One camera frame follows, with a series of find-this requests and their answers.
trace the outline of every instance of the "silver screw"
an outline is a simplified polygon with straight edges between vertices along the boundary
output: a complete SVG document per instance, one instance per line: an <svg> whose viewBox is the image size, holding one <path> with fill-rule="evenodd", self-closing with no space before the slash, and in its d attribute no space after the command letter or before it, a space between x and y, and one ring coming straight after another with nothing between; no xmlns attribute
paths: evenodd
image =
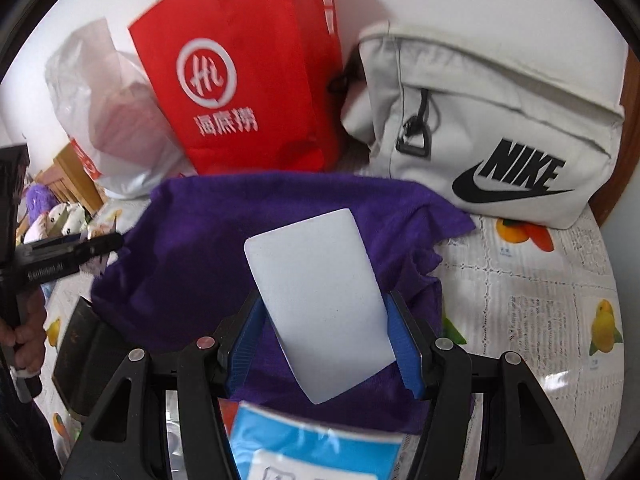
<svg viewBox="0 0 640 480"><path fill-rule="evenodd" d="M211 348L215 344L216 344L216 340L213 339L212 337L209 337L208 335L201 337L196 341L196 346L200 350L206 350L207 348Z"/></svg>
<svg viewBox="0 0 640 480"><path fill-rule="evenodd" d="M507 352L504 355L504 360L510 365L519 365L522 362L522 357L516 354L516 352Z"/></svg>
<svg viewBox="0 0 640 480"><path fill-rule="evenodd" d="M129 352L129 361L137 362L145 356L145 351L142 348L134 348Z"/></svg>
<svg viewBox="0 0 640 480"><path fill-rule="evenodd" d="M453 348L453 341L451 339L447 339L446 337L441 337L436 339L436 346L440 350L451 350Z"/></svg>

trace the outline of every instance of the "person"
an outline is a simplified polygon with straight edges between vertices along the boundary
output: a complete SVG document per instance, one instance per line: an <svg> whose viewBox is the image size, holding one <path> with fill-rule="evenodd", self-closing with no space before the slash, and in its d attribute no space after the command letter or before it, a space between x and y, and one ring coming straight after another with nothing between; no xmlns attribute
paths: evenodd
<svg viewBox="0 0 640 480"><path fill-rule="evenodd" d="M47 319L45 298L42 290L25 293L18 301L27 307L24 325L11 329L0 319L0 344L22 347L15 353L18 368L36 373L42 368L47 334L44 323ZM60 462L53 446L51 432L46 419L31 401L23 404L18 400L9 368L0 354L0 476L59 480Z"/></svg>

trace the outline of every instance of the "blue package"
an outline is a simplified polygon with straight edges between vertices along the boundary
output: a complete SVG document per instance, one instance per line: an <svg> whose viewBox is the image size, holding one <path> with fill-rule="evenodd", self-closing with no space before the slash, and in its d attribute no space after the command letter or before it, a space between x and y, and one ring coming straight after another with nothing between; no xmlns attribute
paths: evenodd
<svg viewBox="0 0 640 480"><path fill-rule="evenodd" d="M243 402L230 444L242 480L388 480L403 439L300 422Z"/></svg>

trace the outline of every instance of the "nike swoosh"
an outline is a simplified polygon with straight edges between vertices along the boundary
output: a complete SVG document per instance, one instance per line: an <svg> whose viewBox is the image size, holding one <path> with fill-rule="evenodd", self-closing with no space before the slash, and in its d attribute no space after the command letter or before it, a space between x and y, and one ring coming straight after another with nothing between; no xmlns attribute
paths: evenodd
<svg viewBox="0 0 640 480"><path fill-rule="evenodd" d="M573 189L562 189L558 191L543 191L530 189L528 191L488 191L480 189L474 180L476 171L480 164L465 171L456 180L453 181L451 189L457 197L470 204L488 204L491 202L506 202L507 200L520 200L522 198L533 198L537 196L557 195L559 193L568 193Z"/></svg>

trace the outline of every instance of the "blue gripper pad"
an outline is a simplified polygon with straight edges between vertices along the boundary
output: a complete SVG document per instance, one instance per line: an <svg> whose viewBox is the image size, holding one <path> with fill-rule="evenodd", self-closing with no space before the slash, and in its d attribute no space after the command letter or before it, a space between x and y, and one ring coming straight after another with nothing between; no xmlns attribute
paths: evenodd
<svg viewBox="0 0 640 480"><path fill-rule="evenodd" d="M229 395L244 384L249 368L251 368L251 362L254 360L255 349L258 346L266 314L267 309L264 306L264 301L262 298L258 298L229 354L228 378L225 383Z"/></svg>
<svg viewBox="0 0 640 480"><path fill-rule="evenodd" d="M426 389L422 381L420 352L418 352L414 340L409 334L409 329L398 311L398 306L390 294L385 296L385 307L386 331L396 355L404 387L411 390L416 399L422 399Z"/></svg>

